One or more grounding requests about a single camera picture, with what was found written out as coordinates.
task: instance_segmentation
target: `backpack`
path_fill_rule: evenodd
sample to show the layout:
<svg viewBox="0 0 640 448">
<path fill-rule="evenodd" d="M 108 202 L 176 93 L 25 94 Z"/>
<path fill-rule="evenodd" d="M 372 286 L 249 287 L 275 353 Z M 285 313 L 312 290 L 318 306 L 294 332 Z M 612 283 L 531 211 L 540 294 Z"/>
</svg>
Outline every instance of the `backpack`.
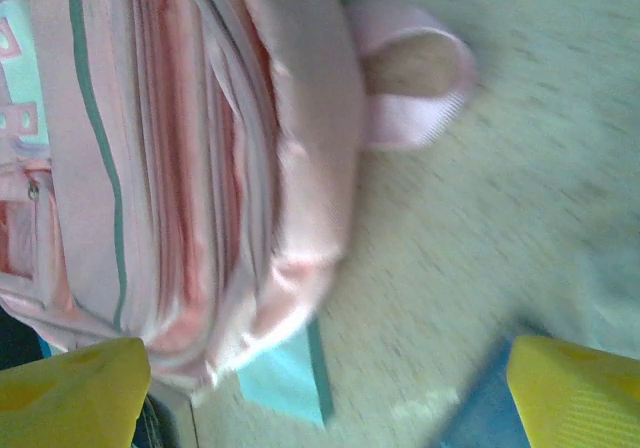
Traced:
<svg viewBox="0 0 640 448">
<path fill-rule="evenodd" d="M 451 39 L 456 84 L 367 96 L 359 59 L 419 33 Z M 0 305 L 217 379 L 329 293 L 360 151 L 429 143 L 473 82 L 399 2 L 0 0 Z"/>
</svg>

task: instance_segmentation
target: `blue object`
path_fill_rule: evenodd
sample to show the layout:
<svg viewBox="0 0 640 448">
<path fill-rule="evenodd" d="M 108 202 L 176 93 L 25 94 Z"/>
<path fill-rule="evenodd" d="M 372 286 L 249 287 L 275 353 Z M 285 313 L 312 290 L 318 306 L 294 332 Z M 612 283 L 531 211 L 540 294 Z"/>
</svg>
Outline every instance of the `blue object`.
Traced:
<svg viewBox="0 0 640 448">
<path fill-rule="evenodd" d="M 238 371 L 245 399 L 324 426 L 333 414 L 318 321 Z"/>
<path fill-rule="evenodd" d="M 497 346 L 469 397 L 432 448 L 530 448 L 507 385 L 514 339 Z"/>
</svg>

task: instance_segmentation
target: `yellow object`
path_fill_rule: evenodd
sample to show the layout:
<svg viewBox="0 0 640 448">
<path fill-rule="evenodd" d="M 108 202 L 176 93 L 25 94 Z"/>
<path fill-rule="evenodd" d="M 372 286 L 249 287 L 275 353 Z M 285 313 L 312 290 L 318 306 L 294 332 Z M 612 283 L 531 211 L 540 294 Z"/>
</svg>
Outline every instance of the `yellow object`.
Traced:
<svg viewBox="0 0 640 448">
<path fill-rule="evenodd" d="M 129 448 L 151 374 L 122 338 L 0 372 L 0 447 Z"/>
<path fill-rule="evenodd" d="M 640 361 L 521 336 L 507 382 L 532 448 L 640 447 Z"/>
</svg>

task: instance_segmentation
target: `floor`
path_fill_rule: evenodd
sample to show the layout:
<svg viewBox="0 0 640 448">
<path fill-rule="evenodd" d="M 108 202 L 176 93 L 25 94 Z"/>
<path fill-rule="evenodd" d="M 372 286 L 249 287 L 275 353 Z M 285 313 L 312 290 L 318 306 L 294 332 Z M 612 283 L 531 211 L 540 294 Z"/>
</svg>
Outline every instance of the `floor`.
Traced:
<svg viewBox="0 0 640 448">
<path fill-rule="evenodd" d="M 243 402 L 204 448 L 423 447 L 525 315 L 578 339 L 574 256 L 640 226 L 640 0 L 411 0 L 476 53 L 466 113 L 416 153 L 367 154 L 353 250 L 320 314 L 325 431 Z"/>
</svg>

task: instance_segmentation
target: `green trim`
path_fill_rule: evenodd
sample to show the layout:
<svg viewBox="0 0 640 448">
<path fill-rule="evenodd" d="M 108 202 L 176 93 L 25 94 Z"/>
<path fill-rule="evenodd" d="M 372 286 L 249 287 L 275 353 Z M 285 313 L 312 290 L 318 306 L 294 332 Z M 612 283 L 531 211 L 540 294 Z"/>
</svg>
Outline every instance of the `green trim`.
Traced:
<svg viewBox="0 0 640 448">
<path fill-rule="evenodd" d="M 127 270 L 124 260 L 124 232 L 123 232 L 123 204 L 122 204 L 122 187 L 118 178 L 116 164 L 113 161 L 109 140 L 104 129 L 104 123 L 100 116 L 100 109 L 93 91 L 91 83 L 91 71 L 89 69 L 89 49 L 87 47 L 87 32 L 84 24 L 84 13 L 82 8 L 82 0 L 69 0 L 69 12 L 71 15 L 71 28 L 73 31 L 73 54 L 76 64 L 76 75 L 78 84 L 84 99 L 84 106 L 89 116 L 89 121 L 93 127 L 93 132 L 100 148 L 100 155 L 104 163 L 105 170 L 111 181 L 113 189 L 113 197 L 115 200 L 113 231 L 116 250 L 116 264 L 118 266 L 118 281 L 120 283 L 120 296 L 116 306 L 116 312 L 113 317 L 113 323 L 121 330 L 120 319 L 122 317 L 122 309 L 127 293 Z"/>
</svg>

